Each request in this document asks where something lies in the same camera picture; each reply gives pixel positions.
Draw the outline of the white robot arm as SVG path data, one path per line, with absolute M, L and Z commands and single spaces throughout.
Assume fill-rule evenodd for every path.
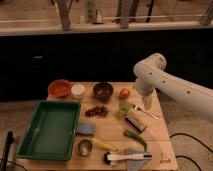
M 157 88 L 213 123 L 213 90 L 166 73 L 166 64 L 160 53 L 137 62 L 133 67 L 136 90 L 148 95 Z

